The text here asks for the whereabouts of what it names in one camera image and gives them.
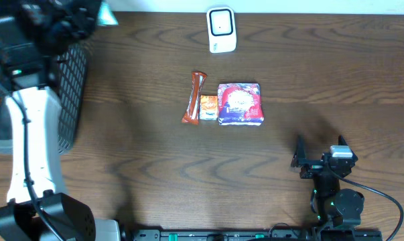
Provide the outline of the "teal tissue packet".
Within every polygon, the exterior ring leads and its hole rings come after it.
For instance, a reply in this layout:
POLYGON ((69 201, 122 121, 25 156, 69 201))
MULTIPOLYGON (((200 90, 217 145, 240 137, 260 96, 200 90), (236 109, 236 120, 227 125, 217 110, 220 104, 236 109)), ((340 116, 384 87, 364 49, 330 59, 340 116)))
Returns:
POLYGON ((111 11, 110 5, 105 1, 101 1, 100 9, 97 17, 98 26, 116 26, 119 22, 111 11))

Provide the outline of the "purple pink floral liner pack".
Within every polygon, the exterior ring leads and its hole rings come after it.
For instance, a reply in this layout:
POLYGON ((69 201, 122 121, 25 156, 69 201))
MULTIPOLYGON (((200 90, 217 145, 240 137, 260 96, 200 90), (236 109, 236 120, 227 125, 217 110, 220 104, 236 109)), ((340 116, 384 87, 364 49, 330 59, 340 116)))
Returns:
POLYGON ((226 125, 259 126, 264 121, 258 83, 218 85, 218 122, 226 125))

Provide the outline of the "orange tissue pack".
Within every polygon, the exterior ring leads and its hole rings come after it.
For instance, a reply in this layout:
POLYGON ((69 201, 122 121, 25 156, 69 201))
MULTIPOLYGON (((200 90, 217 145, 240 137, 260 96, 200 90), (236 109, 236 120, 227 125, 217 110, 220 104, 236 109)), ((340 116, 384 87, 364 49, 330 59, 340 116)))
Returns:
POLYGON ((199 118, 205 121, 214 121, 218 118, 218 97, 202 95, 200 97, 199 118))

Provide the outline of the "orange-red snack bar wrapper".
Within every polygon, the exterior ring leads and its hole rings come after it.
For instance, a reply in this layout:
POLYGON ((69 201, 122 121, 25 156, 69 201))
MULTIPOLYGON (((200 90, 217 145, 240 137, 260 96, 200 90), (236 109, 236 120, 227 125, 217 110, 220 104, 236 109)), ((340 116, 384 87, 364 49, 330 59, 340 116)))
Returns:
POLYGON ((207 75, 203 72, 192 72, 192 91, 188 107, 182 117, 182 123, 197 125, 199 123, 200 93, 207 75))

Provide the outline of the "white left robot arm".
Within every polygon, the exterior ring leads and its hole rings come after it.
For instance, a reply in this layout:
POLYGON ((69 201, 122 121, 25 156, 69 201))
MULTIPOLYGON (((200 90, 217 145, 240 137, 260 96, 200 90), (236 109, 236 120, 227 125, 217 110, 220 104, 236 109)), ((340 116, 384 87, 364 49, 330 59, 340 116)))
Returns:
POLYGON ((120 240, 116 220, 70 197, 60 156, 72 147, 87 57, 81 43, 108 12, 97 0, 0 1, 0 149, 13 167, 0 207, 4 240, 120 240))

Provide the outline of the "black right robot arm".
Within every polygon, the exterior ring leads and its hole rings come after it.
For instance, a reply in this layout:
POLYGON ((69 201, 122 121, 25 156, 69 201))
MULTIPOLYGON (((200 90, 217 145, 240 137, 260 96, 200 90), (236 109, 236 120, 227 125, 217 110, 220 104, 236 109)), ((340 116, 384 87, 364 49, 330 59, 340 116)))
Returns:
POLYGON ((297 138, 291 166, 300 168, 302 179, 314 182, 311 209, 318 215, 318 224, 308 232, 308 238, 357 239, 355 228, 361 223, 364 196, 353 189, 340 187, 340 180, 351 173, 357 160, 343 137, 338 137, 338 144, 332 145, 319 159, 308 159, 303 138, 297 138))

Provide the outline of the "white barcode scanner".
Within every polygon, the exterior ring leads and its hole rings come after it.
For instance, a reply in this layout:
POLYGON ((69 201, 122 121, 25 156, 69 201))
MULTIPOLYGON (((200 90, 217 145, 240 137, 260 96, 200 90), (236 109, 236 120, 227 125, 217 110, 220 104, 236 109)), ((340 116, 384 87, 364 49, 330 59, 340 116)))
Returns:
POLYGON ((209 50, 212 54, 233 52, 237 46, 234 11, 230 7, 214 7, 206 13, 209 50))

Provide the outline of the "dark grey plastic basket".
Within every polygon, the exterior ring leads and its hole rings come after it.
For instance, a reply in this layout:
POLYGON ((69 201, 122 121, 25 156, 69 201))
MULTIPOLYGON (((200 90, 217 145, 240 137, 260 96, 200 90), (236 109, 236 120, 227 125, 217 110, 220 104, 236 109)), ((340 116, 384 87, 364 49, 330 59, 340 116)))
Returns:
MULTIPOLYGON (((0 40, 0 57, 2 43, 0 40)), ((62 103, 59 119, 58 137, 59 154, 69 152, 74 144, 80 118, 80 109, 87 79, 88 53, 80 44, 73 45, 65 54, 58 57, 58 77, 60 82, 54 89, 62 103)), ((0 67, 0 84, 11 90, 10 81, 6 80, 0 67)), ((5 93, 0 90, 0 153, 12 154, 11 119, 4 104, 5 93)))

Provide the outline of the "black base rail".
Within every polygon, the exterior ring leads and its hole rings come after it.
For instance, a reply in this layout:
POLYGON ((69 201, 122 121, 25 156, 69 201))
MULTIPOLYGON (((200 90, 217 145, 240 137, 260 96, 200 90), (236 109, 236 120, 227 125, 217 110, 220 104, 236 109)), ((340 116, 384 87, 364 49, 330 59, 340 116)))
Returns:
POLYGON ((138 230, 133 233, 133 241, 247 241, 247 240, 354 240, 354 241, 381 241, 379 231, 323 231, 320 238, 311 233, 299 230, 276 229, 273 231, 179 231, 179 230, 138 230))

